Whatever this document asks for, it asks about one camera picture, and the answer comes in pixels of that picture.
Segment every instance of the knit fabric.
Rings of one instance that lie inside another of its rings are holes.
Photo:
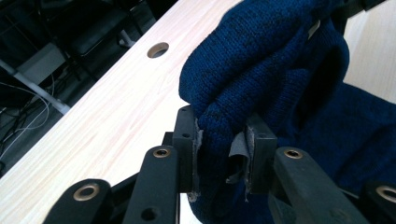
[[[375,178],[395,182],[396,107],[342,83],[347,44],[329,19],[340,2],[245,0],[186,61],[179,94],[204,130],[201,196],[191,203],[202,222],[272,222],[265,196],[248,195],[246,203],[242,181],[225,183],[235,166],[228,160],[231,142],[253,112],[281,147],[306,150],[343,187],[358,191]],[[382,156],[373,160],[373,140],[389,157],[381,164]]]

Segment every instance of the metal grommet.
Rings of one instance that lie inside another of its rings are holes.
[[[303,154],[295,149],[286,149],[285,151],[283,151],[283,153],[285,154],[285,156],[292,159],[300,159],[303,157]]]
[[[96,183],[86,184],[76,190],[73,198],[79,202],[85,202],[94,198],[99,193],[99,185]]]
[[[379,194],[385,200],[390,201],[391,203],[396,203],[396,198],[389,195],[390,193],[396,194],[396,189],[393,189],[388,186],[379,186],[375,189],[376,193]]]
[[[171,151],[167,148],[159,148],[153,152],[154,157],[156,158],[165,158],[171,154]]]

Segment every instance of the light wood surface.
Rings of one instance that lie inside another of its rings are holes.
[[[0,223],[41,223],[79,180],[115,185],[137,173],[186,104],[177,93],[182,65],[238,1],[179,0],[0,180]],[[395,3],[361,13],[346,30],[352,58],[346,82],[393,103]],[[160,42],[169,50],[150,59],[149,49]],[[181,221],[191,222],[189,216]]]

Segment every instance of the round hole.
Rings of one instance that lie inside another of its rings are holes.
[[[388,200],[391,203],[396,203],[396,189],[393,189],[388,186],[380,186],[376,188],[375,191],[385,200]]]
[[[165,54],[166,51],[168,51],[169,45],[167,43],[159,43],[151,47],[151,49],[148,50],[148,57],[149,58],[158,58],[161,57]]]
[[[169,151],[166,148],[160,148],[154,151],[154,156],[156,158],[165,158],[171,154],[171,151]]]
[[[156,219],[158,215],[159,215],[159,212],[157,209],[147,208],[142,212],[141,217],[145,221],[152,221],[152,220]]]
[[[287,149],[284,151],[285,155],[292,159],[300,159],[303,157],[303,154],[294,149]]]
[[[73,194],[73,198],[76,201],[84,202],[94,198],[99,193],[99,185],[95,183],[86,184],[76,190]]]

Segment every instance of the screw hole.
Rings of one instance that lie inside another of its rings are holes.
[[[379,194],[383,199],[396,203],[396,189],[388,186],[380,186],[376,188],[376,193]]]
[[[167,43],[159,43],[151,47],[151,49],[148,50],[148,57],[151,59],[161,57],[165,54],[166,51],[168,51],[169,45]]]
[[[165,158],[171,154],[171,152],[166,148],[160,148],[154,151],[154,156],[156,158]]]
[[[91,194],[93,194],[94,193],[94,189],[92,189],[92,188],[87,188],[87,189],[83,189],[82,191],[81,191],[81,195],[82,196],[88,196],[88,195],[91,195]]]
[[[155,208],[147,208],[142,212],[141,217],[145,220],[145,221],[152,221],[154,219],[157,218],[158,216],[158,211]]]
[[[285,155],[292,159],[300,159],[303,157],[303,154],[294,149],[288,149],[284,151]]]

